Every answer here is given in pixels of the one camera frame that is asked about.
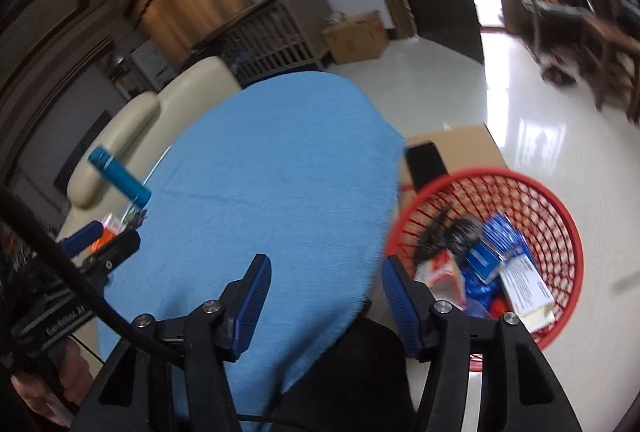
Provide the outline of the person's left hand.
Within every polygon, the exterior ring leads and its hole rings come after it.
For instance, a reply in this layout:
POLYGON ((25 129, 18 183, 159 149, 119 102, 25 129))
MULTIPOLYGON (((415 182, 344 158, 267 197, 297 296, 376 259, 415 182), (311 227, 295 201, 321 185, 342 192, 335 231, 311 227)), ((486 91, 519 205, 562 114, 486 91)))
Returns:
MULTIPOLYGON (((80 346, 70 338, 64 340, 58 380, 64 391, 64 400, 75 405, 82 404, 93 383, 88 360, 82 356, 80 346)), ((17 395, 36 414, 58 426, 70 427, 72 415, 62 404, 61 398, 51 391, 49 383, 24 372, 13 374, 11 382, 17 395)))

